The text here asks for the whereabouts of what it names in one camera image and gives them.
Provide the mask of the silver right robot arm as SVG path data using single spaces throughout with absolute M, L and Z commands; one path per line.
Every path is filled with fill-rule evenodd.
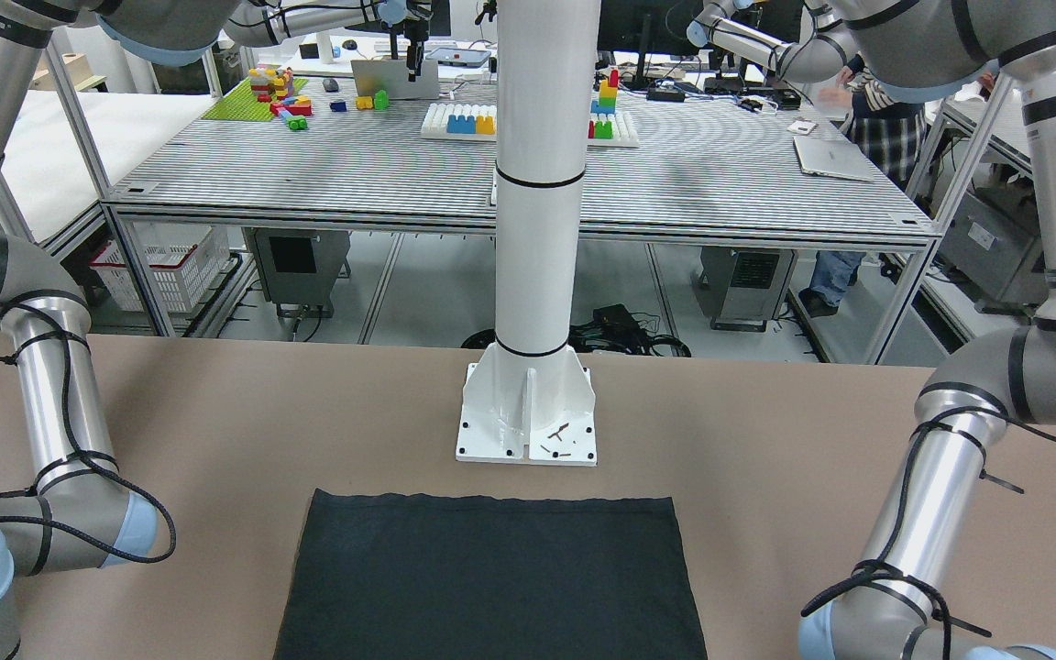
M 0 1 L 0 168 L 29 78 L 55 29 L 99 17 L 150 61 L 190 62 L 210 49 L 235 1 Z M 0 494 L 0 659 L 21 649 L 14 581 L 46 571 L 158 563 L 165 507 L 118 473 L 99 404 L 91 314 L 61 263 L 0 233 L 0 329 L 14 350 L 37 476 Z

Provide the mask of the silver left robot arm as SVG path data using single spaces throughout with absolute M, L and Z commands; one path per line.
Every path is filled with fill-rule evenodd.
M 1056 425 L 1056 1 L 837 1 L 883 83 L 951 92 L 989 61 L 1021 87 L 1049 295 L 1027 327 L 981 335 L 938 367 L 862 561 L 803 610 L 805 659 L 1056 659 L 955 638 L 937 588 L 989 448 Z

